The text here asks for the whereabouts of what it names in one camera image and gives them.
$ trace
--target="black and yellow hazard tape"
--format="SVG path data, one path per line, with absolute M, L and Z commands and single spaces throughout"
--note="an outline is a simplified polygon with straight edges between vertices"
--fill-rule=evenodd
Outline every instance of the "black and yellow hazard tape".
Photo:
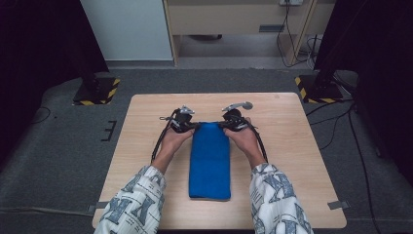
M 73 100 L 74 105 L 95 105 L 95 104 L 108 104 L 112 100 L 113 96 L 115 96 L 116 90 L 118 89 L 118 85 L 121 82 L 121 79 L 112 79 L 113 83 L 109 84 L 110 87 L 105 94 L 100 94 L 101 98 L 98 99 L 77 99 Z
M 308 97 L 307 91 L 300 77 L 295 78 L 295 84 L 298 87 L 298 90 L 300 92 L 301 98 L 303 99 L 304 103 L 332 103 L 336 101 L 342 101 L 341 98 L 310 98 Z

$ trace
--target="hand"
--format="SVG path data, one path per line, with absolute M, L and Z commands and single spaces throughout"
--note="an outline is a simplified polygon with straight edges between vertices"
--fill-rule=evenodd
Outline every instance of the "hand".
M 245 119 L 251 123 L 250 118 L 245 117 Z M 266 162 L 259 150 L 257 137 L 250 128 L 245 128 L 239 132 L 224 129 L 224 133 L 227 137 L 231 138 L 238 148 L 246 155 L 252 169 Z
M 190 130 L 186 133 L 177 134 L 173 129 L 168 129 L 161 142 L 161 150 L 151 165 L 157 168 L 162 174 L 165 174 L 168 165 L 173 158 L 173 154 L 187 138 L 194 134 L 194 132 L 194 130 Z

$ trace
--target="printed shirt sleeve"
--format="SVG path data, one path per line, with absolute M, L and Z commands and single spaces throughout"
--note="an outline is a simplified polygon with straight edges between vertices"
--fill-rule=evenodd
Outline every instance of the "printed shirt sleeve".
M 162 173 L 143 167 L 110 200 L 94 233 L 157 233 L 165 187 Z
M 311 225 L 284 173 L 270 164 L 252 170 L 249 187 L 257 234 L 313 234 Z

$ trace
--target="blue cloth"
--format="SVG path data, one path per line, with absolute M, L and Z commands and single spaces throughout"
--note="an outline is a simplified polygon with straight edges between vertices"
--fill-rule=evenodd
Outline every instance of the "blue cloth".
M 231 198 L 230 141 L 218 123 L 201 123 L 192 139 L 189 197 Z

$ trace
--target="gray carpet floor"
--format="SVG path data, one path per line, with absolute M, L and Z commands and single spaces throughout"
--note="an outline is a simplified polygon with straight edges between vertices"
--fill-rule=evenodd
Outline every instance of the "gray carpet floor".
M 75 79 L 45 92 L 33 124 L 21 137 L 7 168 L 0 175 L 0 207 L 40 207 L 84 213 L 100 195 L 131 97 L 171 93 L 298 93 L 294 78 L 310 70 L 275 69 L 134 69 L 112 70 L 121 79 L 107 105 L 74 106 L 80 84 Z M 351 102 L 326 106 L 309 116 L 310 123 L 346 112 Z M 303 103 L 308 113 L 320 104 Z M 381 233 L 413 230 L 413 188 L 390 159 L 376 156 L 375 145 L 363 120 L 352 112 L 366 164 L 372 209 Z M 105 129 L 117 121 L 110 141 Z M 319 147 L 333 135 L 334 120 L 312 125 Z M 348 116 L 337 121 L 334 139 L 321 150 L 347 226 L 316 229 L 319 234 L 377 233 L 370 214 L 364 171 Z M 0 213 L 0 233 L 93 233 L 92 217 L 63 214 Z M 211 231 L 209 233 L 253 233 Z

